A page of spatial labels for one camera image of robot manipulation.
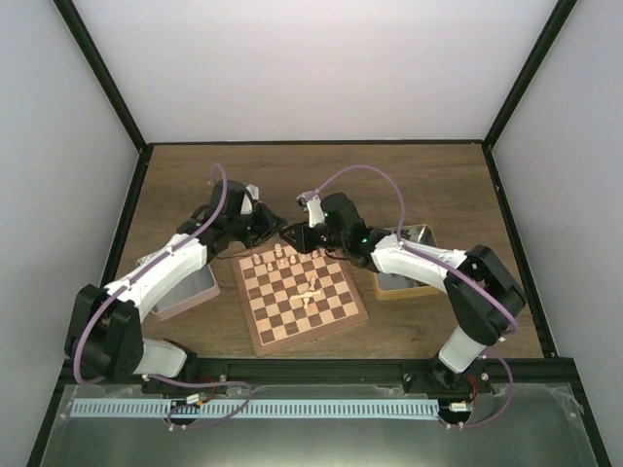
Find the wooden chess board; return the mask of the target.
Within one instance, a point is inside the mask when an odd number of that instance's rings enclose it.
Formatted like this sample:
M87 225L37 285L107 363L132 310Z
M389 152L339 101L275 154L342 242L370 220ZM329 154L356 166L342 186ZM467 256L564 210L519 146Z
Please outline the wooden chess board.
M362 324L368 313L355 288L347 265L322 252L322 266L317 270L324 297L311 299L308 294L296 296L304 303L298 307L281 302L265 306L257 272L265 272L255 264L253 255L275 249L280 254L283 241L263 245L232 260L238 292L255 354L262 357L294 345Z

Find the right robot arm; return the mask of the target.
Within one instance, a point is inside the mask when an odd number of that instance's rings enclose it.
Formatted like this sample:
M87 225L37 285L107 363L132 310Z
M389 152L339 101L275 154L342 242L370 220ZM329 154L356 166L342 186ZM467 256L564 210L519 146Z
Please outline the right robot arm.
M279 234L297 252L337 252L357 268L403 276L447 295L458 325L430 363L439 389L459 389L483 351L516 332L527 297L491 248L441 249L369 227L343 193L320 198L306 192L297 200L307 220Z

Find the black frame posts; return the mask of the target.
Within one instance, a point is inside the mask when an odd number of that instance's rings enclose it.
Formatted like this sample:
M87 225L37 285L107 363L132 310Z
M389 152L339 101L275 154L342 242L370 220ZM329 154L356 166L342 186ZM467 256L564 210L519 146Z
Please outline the black frame posts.
M551 47L554 45L575 5L576 3L574 1L569 0L555 3L511 91L504 99L486 137L481 141L481 148L495 188L495 196L510 240L514 259L519 268L522 284L527 292L532 322L534 323L539 345L543 353L543 358L540 360L528 358L513 359L511 361L511 369L515 372L515 376L519 378L519 381L524 383L568 383L572 390L573 401L578 403L579 408L583 410L581 422L586 430L595 460L599 466L609 466L611 462L606 453L604 442L596 420L594 419L588 397L585 393L575 363L570 357L560 356L554 344L549 323L536 290L524 245L522 244L512 210L500 179L493 152L495 143L497 143L503 131L506 129L511 117L527 92L531 81ZM119 268L123 248L128 238L130 221L133 219L140 191L148 171L148 164L157 145L155 143L146 142L141 131L138 129L113 76L108 70L75 4L72 1L56 1L55 6L91 68L93 75L111 103L138 154L120 221L102 275L104 280L112 279Z

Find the right metal tray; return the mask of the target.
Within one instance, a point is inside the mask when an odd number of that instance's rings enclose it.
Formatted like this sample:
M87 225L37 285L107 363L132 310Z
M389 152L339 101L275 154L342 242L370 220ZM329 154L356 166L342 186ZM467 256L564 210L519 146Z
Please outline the right metal tray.
M428 224L405 225L400 231L404 240L429 247L437 247L433 229ZM419 280L411 272L399 273L377 272L372 274L372 285L375 297L380 301L393 301L435 295L439 290L433 285Z

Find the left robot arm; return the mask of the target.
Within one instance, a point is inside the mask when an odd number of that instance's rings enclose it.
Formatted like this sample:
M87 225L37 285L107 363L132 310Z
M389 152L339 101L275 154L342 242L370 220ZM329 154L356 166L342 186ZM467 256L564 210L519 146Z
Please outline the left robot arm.
M189 351L167 340L144 338L142 323L168 293L239 242L251 250L281 231L286 221L259 199L253 185L221 180L208 203L196 208L164 247L125 276L103 287L88 284L76 296L65 353L75 380L156 375L176 392L191 391L198 367Z

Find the metal tray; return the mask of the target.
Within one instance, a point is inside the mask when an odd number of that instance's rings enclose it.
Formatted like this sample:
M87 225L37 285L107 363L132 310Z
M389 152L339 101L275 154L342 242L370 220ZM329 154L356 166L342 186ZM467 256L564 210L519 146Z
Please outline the metal tray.
M167 320L216 297L220 288L206 257L199 246L141 258L131 286L140 319L154 314L158 320Z
M400 231L404 240L429 247L437 247L433 229L428 224L405 225ZM419 280L411 272L399 273L377 272L372 274L372 285L375 297L380 301L393 301L435 295L439 290L433 285Z

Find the black front rail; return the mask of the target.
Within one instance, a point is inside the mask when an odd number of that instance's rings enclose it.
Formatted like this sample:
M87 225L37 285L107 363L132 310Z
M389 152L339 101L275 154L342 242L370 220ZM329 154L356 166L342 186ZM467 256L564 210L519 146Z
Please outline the black front rail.
M475 382L479 391L493 384L562 383L575 386L579 375L570 358L478 360L463 376L453 376L431 359L233 359L194 357L177 378L185 383L241 380L255 388L267 385L373 384L400 386L409 394L430 397L465 394Z

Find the left metal tray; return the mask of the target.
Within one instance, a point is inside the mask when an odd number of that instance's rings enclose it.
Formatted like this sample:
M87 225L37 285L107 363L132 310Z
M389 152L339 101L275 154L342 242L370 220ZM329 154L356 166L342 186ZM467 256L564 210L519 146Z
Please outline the left metal tray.
M199 246L141 258L131 286L140 319L154 314L158 320L167 320L216 297L220 288L206 257Z

